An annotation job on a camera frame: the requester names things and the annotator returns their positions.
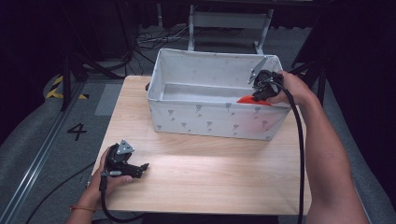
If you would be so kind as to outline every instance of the finger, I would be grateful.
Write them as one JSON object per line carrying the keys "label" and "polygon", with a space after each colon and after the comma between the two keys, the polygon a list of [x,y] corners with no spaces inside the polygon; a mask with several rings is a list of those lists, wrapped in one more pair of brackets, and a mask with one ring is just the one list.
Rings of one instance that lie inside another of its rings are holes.
{"label": "finger", "polygon": [[105,165],[105,160],[106,160],[107,153],[108,153],[109,150],[110,150],[110,147],[108,147],[108,148],[105,150],[105,152],[102,154],[102,157],[100,158],[100,164],[101,164],[101,166],[102,166],[102,165]]}
{"label": "finger", "polygon": [[130,175],[123,175],[119,177],[109,177],[107,180],[107,185],[109,188],[116,188],[118,186],[126,185],[132,182],[132,177]]}
{"label": "finger", "polygon": [[284,103],[288,102],[286,94],[283,91],[281,91],[277,96],[269,97],[266,101],[268,103],[270,103],[271,105],[274,105],[274,104],[277,104],[277,103],[281,103],[281,102],[284,102]]}
{"label": "finger", "polygon": [[286,71],[283,71],[283,70],[281,70],[281,71],[279,71],[278,72],[280,75],[283,75],[283,76],[287,76],[287,75],[291,75],[291,73],[288,73],[288,72],[286,72]]}

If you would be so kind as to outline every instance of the red object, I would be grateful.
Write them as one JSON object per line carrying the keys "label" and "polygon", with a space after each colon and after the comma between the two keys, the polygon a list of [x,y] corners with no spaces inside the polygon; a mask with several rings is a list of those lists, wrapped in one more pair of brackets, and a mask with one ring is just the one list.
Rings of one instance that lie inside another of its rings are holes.
{"label": "red object", "polygon": [[242,97],[241,99],[239,99],[237,101],[237,103],[240,103],[240,104],[253,104],[253,105],[271,105],[270,103],[268,103],[266,101],[263,101],[263,100],[260,100],[260,101],[257,101],[257,102],[254,101],[252,95],[247,95],[247,96]]}

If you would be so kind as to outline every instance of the black curtain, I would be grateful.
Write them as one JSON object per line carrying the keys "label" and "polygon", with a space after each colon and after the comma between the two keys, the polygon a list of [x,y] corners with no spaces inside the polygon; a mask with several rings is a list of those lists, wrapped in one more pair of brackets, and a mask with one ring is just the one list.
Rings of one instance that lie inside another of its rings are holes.
{"label": "black curtain", "polygon": [[346,124],[396,208],[396,3],[337,4],[320,18],[295,62],[325,63]]}
{"label": "black curtain", "polygon": [[58,36],[35,1],[0,7],[0,144],[44,103],[43,88],[62,61]]}

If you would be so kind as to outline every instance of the gray carpet floor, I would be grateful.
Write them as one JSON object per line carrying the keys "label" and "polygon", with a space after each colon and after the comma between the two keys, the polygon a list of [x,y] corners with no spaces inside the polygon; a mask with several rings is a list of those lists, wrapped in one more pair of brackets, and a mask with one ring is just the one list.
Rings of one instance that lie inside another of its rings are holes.
{"label": "gray carpet floor", "polygon": [[[162,29],[151,27],[140,30],[140,33],[150,33],[154,36],[160,34]],[[279,57],[285,70],[291,69],[291,63],[304,40],[309,29],[271,29],[265,40],[263,51],[266,54],[275,54]],[[238,30],[204,30],[195,37],[196,51],[255,53],[252,46],[258,36],[254,31]],[[163,48],[187,49],[186,35],[172,36],[178,41],[167,43]],[[144,42],[143,37],[137,39],[140,46],[150,48],[153,42]],[[145,49],[141,52],[150,60],[155,61],[158,50]],[[153,63],[147,58],[134,53],[134,58],[126,68],[114,70],[116,74],[151,76]],[[104,62],[103,66],[110,66],[116,62]],[[46,95],[53,80],[49,80],[43,94]],[[33,186],[28,189],[28,194],[23,200],[19,211],[10,223],[25,223],[37,204],[58,184],[67,177],[95,161],[106,127],[110,121],[111,113],[117,101],[122,81],[109,79],[102,74],[90,74],[83,90],[78,94],[89,94],[89,98],[76,100],[72,105],[58,134],[55,136],[50,154],[36,177]],[[60,115],[62,99],[49,98],[29,117],[27,117],[9,136],[0,148],[0,212],[3,213],[10,202],[14,192],[22,181],[24,173],[29,169],[35,155],[40,150],[43,142],[51,131],[53,123]],[[396,214],[392,209],[389,198],[376,181],[361,156],[353,137],[344,121],[343,115],[335,101],[331,87],[327,85],[324,109],[334,128],[339,133],[346,146],[347,154],[351,160],[352,172],[357,191],[361,196],[363,205],[372,223],[396,223]],[[82,133],[78,140],[75,133],[67,131],[77,125],[83,125]],[[71,179],[56,190],[36,211],[30,223],[64,223],[69,215],[68,206],[74,204],[91,174],[92,168]],[[135,213],[116,213],[120,217],[134,216]],[[97,212],[95,218],[104,218],[104,214]],[[281,216],[279,223],[296,223],[296,216]]]}

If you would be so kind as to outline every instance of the white plastic bin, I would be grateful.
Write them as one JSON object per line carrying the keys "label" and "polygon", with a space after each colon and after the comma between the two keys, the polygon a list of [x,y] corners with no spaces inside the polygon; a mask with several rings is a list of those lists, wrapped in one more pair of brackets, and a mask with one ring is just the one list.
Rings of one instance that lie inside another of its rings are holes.
{"label": "white plastic bin", "polygon": [[275,55],[161,49],[148,88],[157,132],[271,140],[290,108],[238,104],[252,94],[251,69],[282,69]]}

